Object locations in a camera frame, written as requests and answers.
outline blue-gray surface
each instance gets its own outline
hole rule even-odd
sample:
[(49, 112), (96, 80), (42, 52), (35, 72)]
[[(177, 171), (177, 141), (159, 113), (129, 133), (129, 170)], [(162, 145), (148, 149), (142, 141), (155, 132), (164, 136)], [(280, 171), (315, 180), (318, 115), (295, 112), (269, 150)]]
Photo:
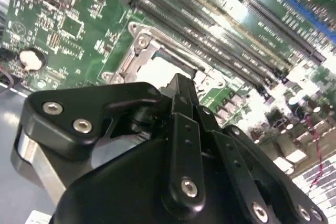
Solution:
[(23, 102), (24, 98), (13, 92), (0, 97), (0, 223), (3, 224), (24, 224), (32, 210), (51, 214), (55, 208), (47, 192), (20, 177), (11, 164)]

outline ram slot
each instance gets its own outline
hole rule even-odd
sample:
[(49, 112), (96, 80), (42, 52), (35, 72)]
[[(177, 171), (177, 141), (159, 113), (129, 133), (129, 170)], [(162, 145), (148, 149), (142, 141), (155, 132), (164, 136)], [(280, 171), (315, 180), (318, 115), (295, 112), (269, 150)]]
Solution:
[(194, 6), (196, 9), (199, 9), (200, 11), (202, 11), (204, 14), (208, 15), (209, 17), (212, 16), (211, 18), (213, 19), (214, 24), (218, 24), (222, 26), (223, 29), (226, 29), (226, 28), (221, 22), (221, 20), (223, 20), (224, 22), (229, 22), (234, 30), (236, 30), (241, 35), (245, 36), (247, 39), (249, 39), (253, 44), (259, 47), (262, 51), (264, 51), (270, 57), (274, 58), (276, 61), (281, 62), (281, 64), (286, 66), (287, 68), (291, 68), (291, 65), (288, 65), (285, 61), (282, 60), (281, 57), (279, 57), (274, 52), (272, 52), (268, 47), (266, 47), (262, 41), (259, 41), (257, 38), (255, 38), (253, 34), (249, 32), (242, 24), (234, 20), (229, 14), (227, 14), (221, 8), (216, 7), (216, 5), (213, 4), (211, 1), (209, 0), (190, 0), (188, 5)]
[[(174, 1), (174, 4), (170, 4), (171, 7), (178, 12), (188, 13), (189, 17), (193, 16), (194, 20), (197, 20), (198, 23), (203, 23), (204, 25), (211, 27), (214, 24), (216, 24), (216, 21), (214, 21), (209, 14), (205, 14), (202, 11), (201, 6), (195, 6), (195, 1), (193, 0), (172, 0)], [(249, 47), (246, 49), (246, 46), (241, 41), (237, 40), (235, 36), (230, 33), (227, 30), (223, 29), (222, 36), (230, 41), (231, 44), (238, 47), (240, 50), (244, 51), (245, 54), (247, 54), (250, 58), (253, 58), (258, 64), (260, 64), (264, 69), (266, 69), (269, 73), (272, 73), (272, 70), (277, 68), (276, 66), (270, 67), (271, 62), (267, 62), (266, 59), (263, 59), (262, 56), (257, 55), (256, 52), (253, 52)], [(291, 67), (291, 63), (287, 59), (281, 59), (281, 61), (284, 61), (286, 66)]]
[(271, 10), (260, 3), (258, 0), (244, 0), (244, 5), (267, 25), (274, 28), (274, 32), (278, 33), (283, 39), (286, 39), (294, 48), (299, 50), (307, 59), (320, 65), (326, 59), (313, 48), (308, 42), (303, 40), (292, 29), (284, 24)]
[(131, 6), (143, 11), (147, 16), (151, 17), (158, 24), (167, 27), (173, 33), (179, 34), (183, 37), (184, 42), (188, 44), (188, 48), (196, 55), (200, 56), (204, 60), (208, 60), (219, 71), (223, 71), (222, 67), (228, 69), (233, 75), (241, 78), (249, 86), (256, 87), (260, 84), (264, 84), (259, 77), (255, 77), (253, 74), (249, 76), (241, 66), (230, 63), (230, 57), (224, 55), (222, 52), (216, 52), (214, 49), (209, 48), (208, 45), (204, 45), (203, 41), (200, 41), (200, 37), (197, 33), (192, 32), (190, 28), (179, 24), (176, 19), (168, 17), (161, 12), (152, 2), (149, 0), (133, 0), (130, 3)]
[(232, 50), (230, 47), (224, 44), (225, 42), (223, 42), (222, 40), (215, 38), (208, 31), (209, 26), (201, 22), (201, 20), (193, 16), (193, 14), (187, 12), (186, 10), (184, 12), (181, 11), (180, 8), (176, 7), (167, 0), (150, 0), (150, 1), (153, 4), (155, 4), (156, 7), (159, 7), (161, 10), (163, 10), (164, 13), (170, 13), (170, 15), (175, 16), (176, 19), (180, 19), (183, 22), (189, 24), (190, 29), (197, 31), (197, 33), (199, 33), (200, 36), (208, 38), (213, 43), (213, 45), (219, 47), (224, 54), (232, 56), (234, 58), (232, 60), (238, 61), (242, 66), (244, 66), (244, 68), (248, 69), (250, 72), (253, 72), (261, 79), (264, 79), (267, 83), (271, 83), (275, 80), (272, 73), (269, 73), (270, 76), (268, 76), (266, 73), (263, 72), (263, 69), (258, 68), (258, 66), (255, 66), (253, 63), (247, 61), (242, 56), (238, 55), (236, 52), (234, 52), (234, 50)]

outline blue ram slot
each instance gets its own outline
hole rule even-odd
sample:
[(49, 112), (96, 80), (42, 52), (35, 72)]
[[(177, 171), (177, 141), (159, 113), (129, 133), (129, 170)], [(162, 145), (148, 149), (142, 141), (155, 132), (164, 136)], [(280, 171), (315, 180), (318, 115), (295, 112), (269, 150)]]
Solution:
[(297, 0), (286, 0), (287, 3), (293, 7), (299, 14), (301, 14), (307, 21), (309, 21), (314, 27), (322, 32), (327, 38), (329, 38), (334, 44), (336, 44), (336, 34), (331, 31), (324, 23), (318, 21), (314, 13), (304, 8)]

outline label sticker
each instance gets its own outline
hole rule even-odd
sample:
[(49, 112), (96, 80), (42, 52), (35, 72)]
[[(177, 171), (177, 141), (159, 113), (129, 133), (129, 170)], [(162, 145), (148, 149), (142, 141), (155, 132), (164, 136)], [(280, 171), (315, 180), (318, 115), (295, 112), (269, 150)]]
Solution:
[(50, 219), (51, 219), (50, 215), (33, 210), (30, 213), (25, 224), (49, 224)]

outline red wire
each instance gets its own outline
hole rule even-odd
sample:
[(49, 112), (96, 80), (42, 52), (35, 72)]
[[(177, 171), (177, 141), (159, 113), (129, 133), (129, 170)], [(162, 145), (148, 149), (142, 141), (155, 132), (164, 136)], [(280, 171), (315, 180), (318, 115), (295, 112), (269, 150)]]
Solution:
[(317, 134), (317, 131), (314, 129), (314, 127), (313, 127), (313, 125), (312, 125), (312, 123), (310, 121), (309, 116), (306, 118), (306, 123), (307, 123), (308, 127), (311, 129), (311, 131), (313, 132), (313, 134), (314, 134), (314, 139), (315, 139), (315, 142), (316, 142), (317, 156), (319, 157), (319, 161), (320, 161), (320, 164), (319, 164), (319, 173), (318, 173), (318, 175), (316, 176), (316, 178), (314, 179), (314, 181), (311, 183), (311, 185), (309, 187), (308, 193), (310, 193), (311, 188), (319, 182), (320, 178), (323, 175), (323, 163), (322, 163), (322, 154), (321, 154), (319, 136)]

